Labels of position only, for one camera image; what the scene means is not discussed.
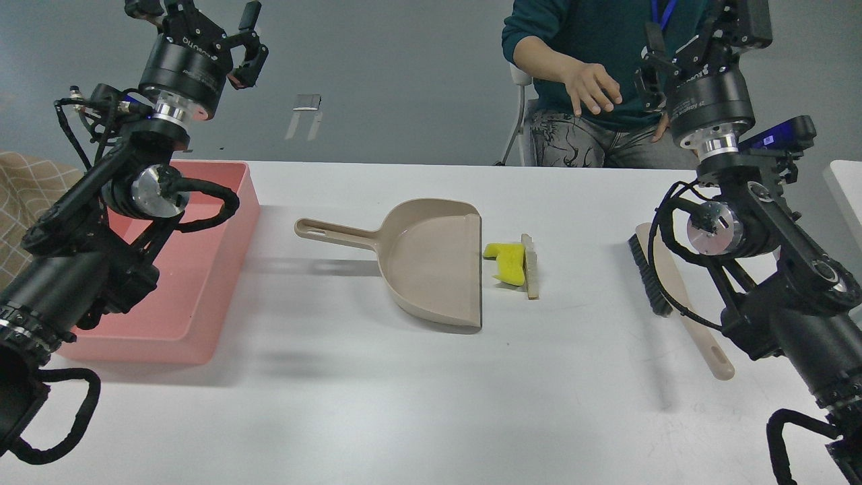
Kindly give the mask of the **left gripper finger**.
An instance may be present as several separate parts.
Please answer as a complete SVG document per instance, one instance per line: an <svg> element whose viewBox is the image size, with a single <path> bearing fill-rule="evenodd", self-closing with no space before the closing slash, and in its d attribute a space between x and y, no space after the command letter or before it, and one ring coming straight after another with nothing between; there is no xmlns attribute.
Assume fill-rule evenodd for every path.
<svg viewBox="0 0 862 485"><path fill-rule="evenodd" d="M143 20L154 26L163 26L167 18L164 2L159 0L124 1L124 12L130 18Z"/></svg>
<svg viewBox="0 0 862 485"><path fill-rule="evenodd" d="M225 54L228 57L234 47L242 46L245 49L243 61L226 74L227 80L235 90L243 90L256 85L269 55L268 47L261 42L261 37L255 30L261 10L261 2L247 2L240 17L239 31L236 34L231 34L231 36L225 34L213 43L213 49L218 55Z"/></svg>

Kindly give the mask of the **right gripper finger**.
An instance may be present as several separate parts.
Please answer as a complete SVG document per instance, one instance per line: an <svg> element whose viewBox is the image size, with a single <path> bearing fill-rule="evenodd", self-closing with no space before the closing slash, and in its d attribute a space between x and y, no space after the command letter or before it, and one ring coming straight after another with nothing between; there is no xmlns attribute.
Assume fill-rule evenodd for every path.
<svg viewBox="0 0 862 485"><path fill-rule="evenodd" d="M646 44L641 53L640 67L635 71L635 89L646 112L661 112L666 105L663 75L677 76L677 65L666 55L664 34L656 22L644 25Z"/></svg>
<svg viewBox="0 0 862 485"><path fill-rule="evenodd" d="M715 1L714 36L740 49L772 45L772 16L767 1Z"/></svg>

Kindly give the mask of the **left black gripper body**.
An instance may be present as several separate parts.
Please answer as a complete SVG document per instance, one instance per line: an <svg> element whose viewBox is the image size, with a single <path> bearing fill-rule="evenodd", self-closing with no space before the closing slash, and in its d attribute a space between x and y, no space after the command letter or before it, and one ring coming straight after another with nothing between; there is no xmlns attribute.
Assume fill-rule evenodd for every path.
<svg viewBox="0 0 862 485"><path fill-rule="evenodd" d="M139 92L155 100L170 92L191 104L192 117L215 116L227 82L228 55L218 55L213 43L225 31L191 2L164 2L167 18L157 26L157 38L139 80Z"/></svg>

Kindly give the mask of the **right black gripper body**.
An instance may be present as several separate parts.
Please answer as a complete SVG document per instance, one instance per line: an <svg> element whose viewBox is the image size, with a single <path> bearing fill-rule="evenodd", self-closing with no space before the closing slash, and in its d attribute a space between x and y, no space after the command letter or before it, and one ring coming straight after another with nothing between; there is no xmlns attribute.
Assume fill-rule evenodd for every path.
<svg viewBox="0 0 862 485"><path fill-rule="evenodd" d="M677 49L673 59L679 75L665 85L674 144L692 150L708 137L742 134L754 126L739 56L755 46L750 30L717 27L705 28Z"/></svg>

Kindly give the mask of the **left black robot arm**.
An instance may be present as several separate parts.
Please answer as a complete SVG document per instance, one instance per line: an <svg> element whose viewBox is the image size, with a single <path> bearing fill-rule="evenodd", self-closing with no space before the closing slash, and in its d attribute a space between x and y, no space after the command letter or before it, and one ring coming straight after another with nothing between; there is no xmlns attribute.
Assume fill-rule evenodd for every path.
<svg viewBox="0 0 862 485"><path fill-rule="evenodd" d="M154 261L175 232L224 224L240 208L234 190L182 175L170 161L187 150L191 121L215 116L224 87L255 86L269 53L255 30L259 1L228 34L191 1L127 1L130 18L158 31L139 85L77 86L53 103L84 175L22 239L31 262L2 291L2 452L31 465L69 454L83 439L101 393L88 368L49 369L74 329L128 313L159 280ZM88 384L67 436L35 449L22 433L51 385Z"/></svg>

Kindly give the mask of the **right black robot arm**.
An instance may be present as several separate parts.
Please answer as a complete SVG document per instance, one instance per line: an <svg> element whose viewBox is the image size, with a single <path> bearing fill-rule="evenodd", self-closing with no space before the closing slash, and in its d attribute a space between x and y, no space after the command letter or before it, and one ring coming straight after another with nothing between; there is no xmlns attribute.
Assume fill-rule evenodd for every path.
<svg viewBox="0 0 862 485"><path fill-rule="evenodd" d="M798 225L784 199L797 181L795 162L814 144L815 126L793 117L743 140L755 118L742 53L772 43L766 1L714 1L698 33L674 53L665 48L667 18L653 7L635 73L644 109L670 120L672 140L698 154L696 178L674 183L659 203L640 264L666 248L708 270L725 304L711 323L678 302L656 268L643 270L647 292L717 329L752 360L784 356L827 414L825 421L780 409L766 435L773 474L791 484L786 424L830 439L828 454L847 482L860 483L861 335L850 311L860 285Z"/></svg>

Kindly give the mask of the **person's hand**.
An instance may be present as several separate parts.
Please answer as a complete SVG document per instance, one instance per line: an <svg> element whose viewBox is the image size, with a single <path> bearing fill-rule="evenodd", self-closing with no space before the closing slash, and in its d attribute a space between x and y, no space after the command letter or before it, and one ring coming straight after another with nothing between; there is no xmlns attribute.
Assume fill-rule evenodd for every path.
<svg viewBox="0 0 862 485"><path fill-rule="evenodd" d="M601 64L578 61L566 68L562 83L570 96L576 117L584 113L599 115L612 112L623 102L619 83L609 76Z"/></svg>

